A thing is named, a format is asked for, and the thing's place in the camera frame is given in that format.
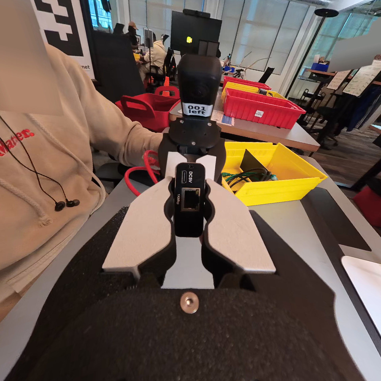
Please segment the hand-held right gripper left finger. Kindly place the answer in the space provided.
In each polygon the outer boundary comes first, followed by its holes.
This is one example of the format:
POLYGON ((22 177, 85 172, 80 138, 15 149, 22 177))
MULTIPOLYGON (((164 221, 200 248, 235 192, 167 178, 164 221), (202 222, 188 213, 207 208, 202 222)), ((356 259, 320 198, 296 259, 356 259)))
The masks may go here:
POLYGON ((130 204, 103 262, 105 273, 130 273, 136 283, 154 279, 163 286, 177 258, 172 183, 165 177, 130 204))

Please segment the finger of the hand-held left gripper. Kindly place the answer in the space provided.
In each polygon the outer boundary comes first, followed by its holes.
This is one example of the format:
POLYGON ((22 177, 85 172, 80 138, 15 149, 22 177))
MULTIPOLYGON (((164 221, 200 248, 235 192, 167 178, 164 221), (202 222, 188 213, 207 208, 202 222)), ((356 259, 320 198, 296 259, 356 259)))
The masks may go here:
POLYGON ((216 156, 204 155, 197 159, 197 163, 203 165, 205 169, 205 179, 215 180, 216 156))
POLYGON ((165 168, 165 178, 176 176, 176 167, 181 163, 187 163, 188 160, 185 156, 181 155, 179 152, 168 152, 166 168, 165 168))

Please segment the black ethernet port adapter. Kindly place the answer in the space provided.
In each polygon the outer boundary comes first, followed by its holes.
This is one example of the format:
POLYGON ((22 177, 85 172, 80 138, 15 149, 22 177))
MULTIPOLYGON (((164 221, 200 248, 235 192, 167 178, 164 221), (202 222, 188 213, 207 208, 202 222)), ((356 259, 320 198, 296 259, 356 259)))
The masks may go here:
POLYGON ((176 166, 173 222, 178 237, 199 237, 203 232, 205 174, 200 163, 176 166))

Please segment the person's left forearm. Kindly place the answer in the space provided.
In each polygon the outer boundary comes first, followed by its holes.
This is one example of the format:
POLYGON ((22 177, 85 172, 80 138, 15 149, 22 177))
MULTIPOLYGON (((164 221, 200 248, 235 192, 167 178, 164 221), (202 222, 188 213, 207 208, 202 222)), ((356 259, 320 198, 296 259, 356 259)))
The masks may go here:
POLYGON ((158 150, 163 134, 149 131, 138 121, 125 117, 92 84, 81 91, 81 104, 89 139, 96 149, 107 152, 126 166, 138 166, 146 151, 158 150))

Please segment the paper sheet with print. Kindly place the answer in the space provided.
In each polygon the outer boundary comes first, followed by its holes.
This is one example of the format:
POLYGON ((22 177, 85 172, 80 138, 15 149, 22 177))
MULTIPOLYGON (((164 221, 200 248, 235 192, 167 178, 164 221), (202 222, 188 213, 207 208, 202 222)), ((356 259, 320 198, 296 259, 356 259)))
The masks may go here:
POLYGON ((219 111, 219 110, 213 110, 211 120, 215 121, 216 123, 220 123, 227 126, 235 125, 234 117, 226 116, 223 111, 219 111))

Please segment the yellow ribbed bin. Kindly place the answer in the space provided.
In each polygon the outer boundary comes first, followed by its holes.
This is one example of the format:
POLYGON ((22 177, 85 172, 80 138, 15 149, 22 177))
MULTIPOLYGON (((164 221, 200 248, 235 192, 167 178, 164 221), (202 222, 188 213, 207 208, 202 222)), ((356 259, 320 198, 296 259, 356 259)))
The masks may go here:
POLYGON ((248 94, 259 94, 264 95, 268 97, 278 98, 278 99, 286 99, 279 93, 273 91, 269 86, 262 83, 254 83, 254 85, 250 85, 248 83, 237 83, 237 82, 226 82, 226 84, 223 87, 222 94, 221 94, 221 101, 225 102, 226 95, 228 92, 229 94, 232 94, 233 91, 240 91, 243 93, 248 94))

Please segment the grey table with wooden edge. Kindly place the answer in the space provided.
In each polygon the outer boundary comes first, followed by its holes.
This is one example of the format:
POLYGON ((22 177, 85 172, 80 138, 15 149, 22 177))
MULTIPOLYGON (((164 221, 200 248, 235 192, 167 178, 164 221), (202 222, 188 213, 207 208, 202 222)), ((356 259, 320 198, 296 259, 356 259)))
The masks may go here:
POLYGON ((320 148, 320 144, 298 123, 290 130, 240 119, 235 119, 234 126, 218 125, 222 138, 227 141, 281 143, 309 152, 316 152, 320 148))

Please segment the long red ribbed bin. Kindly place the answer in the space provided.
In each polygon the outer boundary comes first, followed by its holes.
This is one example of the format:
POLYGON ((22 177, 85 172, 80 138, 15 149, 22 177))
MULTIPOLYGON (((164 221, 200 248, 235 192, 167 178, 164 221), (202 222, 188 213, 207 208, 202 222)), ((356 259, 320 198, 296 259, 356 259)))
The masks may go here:
POLYGON ((284 99, 225 87, 221 100, 224 115, 291 130, 306 111, 284 99))

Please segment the small red ribbed bin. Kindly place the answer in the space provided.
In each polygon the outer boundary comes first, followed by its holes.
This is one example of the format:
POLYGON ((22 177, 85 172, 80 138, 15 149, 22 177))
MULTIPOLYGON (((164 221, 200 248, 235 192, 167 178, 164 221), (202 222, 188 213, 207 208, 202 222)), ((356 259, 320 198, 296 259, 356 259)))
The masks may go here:
POLYGON ((247 85, 247 86, 261 88, 261 89, 265 89, 265 90, 272 90, 272 88, 265 83, 259 83, 259 82, 244 80, 244 79, 235 78, 235 77, 231 77, 231 76, 224 76, 224 81, 223 81, 223 85, 222 85, 223 89, 225 88, 225 86, 228 82, 238 83, 241 85, 247 85))

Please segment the black partition panel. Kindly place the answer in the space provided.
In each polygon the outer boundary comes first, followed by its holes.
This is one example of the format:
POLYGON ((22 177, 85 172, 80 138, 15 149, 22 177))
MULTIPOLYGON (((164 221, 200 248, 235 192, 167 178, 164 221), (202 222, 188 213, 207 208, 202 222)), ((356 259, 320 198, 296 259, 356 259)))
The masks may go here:
POLYGON ((130 40, 124 35, 92 32, 98 91, 115 103, 145 93, 130 40))

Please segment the black monitor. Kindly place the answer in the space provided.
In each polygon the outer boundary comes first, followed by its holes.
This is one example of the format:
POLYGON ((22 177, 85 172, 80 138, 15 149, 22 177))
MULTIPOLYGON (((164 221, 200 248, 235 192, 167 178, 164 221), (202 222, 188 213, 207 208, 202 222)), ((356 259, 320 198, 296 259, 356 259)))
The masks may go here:
POLYGON ((222 20, 184 15, 172 11, 170 49, 184 54, 206 55, 208 43, 219 46, 222 20))

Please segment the black office chair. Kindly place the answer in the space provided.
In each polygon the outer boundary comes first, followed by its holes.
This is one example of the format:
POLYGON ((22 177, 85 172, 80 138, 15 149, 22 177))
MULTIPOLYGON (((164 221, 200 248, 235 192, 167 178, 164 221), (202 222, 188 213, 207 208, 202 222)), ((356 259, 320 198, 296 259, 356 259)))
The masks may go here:
POLYGON ((300 106, 302 107, 302 109, 306 111, 306 113, 301 115, 297 122, 310 135, 319 135, 322 129, 316 129, 314 128, 314 126, 318 122, 322 124, 323 122, 329 121, 329 119, 333 115, 334 107, 328 107, 328 104, 330 103, 332 97, 335 96, 339 98, 341 97, 341 94, 338 94, 337 90, 333 90, 324 106, 321 106, 320 104, 324 100, 326 93, 322 92, 314 96, 314 94, 308 93, 306 89, 303 93, 302 101, 305 100, 306 96, 311 96, 310 100, 305 104, 300 104, 300 106))

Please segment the black floor lamp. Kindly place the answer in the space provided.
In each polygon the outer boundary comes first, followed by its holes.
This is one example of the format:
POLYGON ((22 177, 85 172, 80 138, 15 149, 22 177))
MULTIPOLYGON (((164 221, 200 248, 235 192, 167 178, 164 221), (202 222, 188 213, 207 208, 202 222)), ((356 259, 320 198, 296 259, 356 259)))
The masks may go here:
POLYGON ((292 64, 290 65, 290 73, 287 77, 288 82, 284 81, 283 95, 288 98, 295 81, 304 66, 304 62, 308 57, 310 50, 327 18, 338 16, 339 11, 333 5, 316 6, 302 40, 298 45, 292 64))

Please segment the black and white pattern poster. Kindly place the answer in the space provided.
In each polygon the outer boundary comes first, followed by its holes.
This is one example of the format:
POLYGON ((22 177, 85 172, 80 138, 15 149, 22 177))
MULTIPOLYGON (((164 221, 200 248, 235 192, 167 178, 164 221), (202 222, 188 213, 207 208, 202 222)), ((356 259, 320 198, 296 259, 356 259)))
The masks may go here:
POLYGON ((79 0, 31 0, 42 39, 76 60, 96 81, 89 9, 79 0))

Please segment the black wired earphones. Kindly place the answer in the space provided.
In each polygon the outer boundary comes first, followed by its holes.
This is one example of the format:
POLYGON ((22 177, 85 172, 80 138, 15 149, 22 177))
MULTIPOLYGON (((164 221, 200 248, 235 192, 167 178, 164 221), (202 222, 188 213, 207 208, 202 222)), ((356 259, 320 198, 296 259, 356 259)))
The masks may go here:
POLYGON ((8 144, 5 142, 5 140, 1 137, 0 140, 1 140, 1 143, 3 143, 5 145, 5 148, 7 149, 7 152, 9 152, 9 154, 11 155, 11 157, 18 163, 20 164, 24 169, 26 169, 27 171, 33 173, 35 176, 36 176, 36 179, 37 179, 37 183, 38 183, 38 186, 40 188, 40 190, 46 195, 48 196, 51 200, 53 200, 53 202, 55 203, 55 211, 56 212, 60 212, 62 211, 64 208, 72 208, 72 207, 76 207, 76 206, 79 206, 80 204, 80 201, 78 199, 73 199, 73 200, 69 200, 65 191, 64 191, 64 188, 62 186, 62 184, 51 178, 50 176, 47 176, 45 174, 42 174, 40 172, 37 171, 33 161, 32 161, 32 158, 31 158, 31 155, 30 153, 28 152, 28 150, 26 149, 24 143, 22 142, 23 139, 25 139, 26 137, 24 136, 23 132, 15 132, 9 125, 8 123, 5 121, 5 119, 0 116, 0 119, 1 121, 4 123, 4 125, 6 126, 6 128, 12 133, 12 137, 14 137, 16 139, 16 141, 21 145, 22 149, 24 150, 28 160, 29 160, 29 163, 31 165, 31 168, 29 166, 27 166, 26 164, 22 163, 22 161, 20 159, 17 158, 17 156, 15 154, 13 154, 12 152, 12 148, 10 148, 8 146, 8 144), (63 201, 57 201, 50 193, 48 193, 42 186, 41 184, 41 177, 47 179, 47 180, 50 180, 51 182, 55 183, 56 185, 59 186, 63 196, 64 196, 64 200, 63 201))

